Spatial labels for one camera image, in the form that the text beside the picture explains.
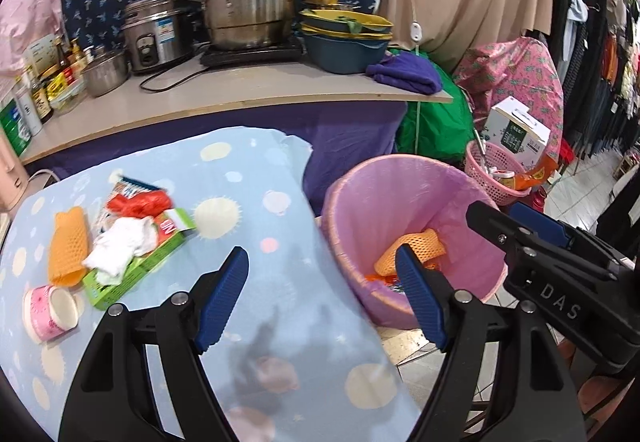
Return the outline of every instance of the pink plastic bag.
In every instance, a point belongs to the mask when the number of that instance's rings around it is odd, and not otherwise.
[[[409,301],[367,281],[373,264],[400,236],[435,229],[447,249],[440,268],[454,289],[487,301],[507,275],[504,253],[466,226],[469,204],[495,204],[462,171],[415,155],[387,155],[354,167],[329,187],[322,230],[345,278],[372,321],[418,327]]]

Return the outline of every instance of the orange mesh in trash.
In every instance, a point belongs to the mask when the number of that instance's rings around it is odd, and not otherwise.
[[[396,274],[396,250],[404,243],[408,243],[409,246],[414,249],[415,255],[423,265],[430,259],[447,253],[444,245],[440,242],[438,235],[433,229],[426,229],[416,234],[405,234],[398,238],[391,247],[386,249],[380,259],[374,263],[373,268],[378,275],[384,277]]]

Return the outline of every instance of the rice cooker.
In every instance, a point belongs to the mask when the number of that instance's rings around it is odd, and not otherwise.
[[[152,73],[193,55],[192,19],[188,0],[137,0],[125,8],[122,27],[133,73]]]

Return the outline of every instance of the pink basket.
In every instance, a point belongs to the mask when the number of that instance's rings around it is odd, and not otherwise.
[[[479,164],[480,157],[478,143],[476,141],[469,142],[469,144],[466,145],[465,173],[478,182],[480,187],[485,190],[496,205],[509,205],[518,198],[523,198],[531,192],[530,187],[524,191],[516,191],[497,182],[491,175],[482,171]],[[498,169],[513,171],[516,174],[525,172],[516,157],[505,148],[492,144],[491,142],[486,143],[486,160],[489,167],[495,166]]]

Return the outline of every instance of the rice cooker label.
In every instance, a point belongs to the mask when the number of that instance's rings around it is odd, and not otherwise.
[[[173,41],[175,39],[174,22],[171,18],[160,19],[156,26],[158,27],[156,33],[158,35],[158,43],[166,43],[167,41]]]

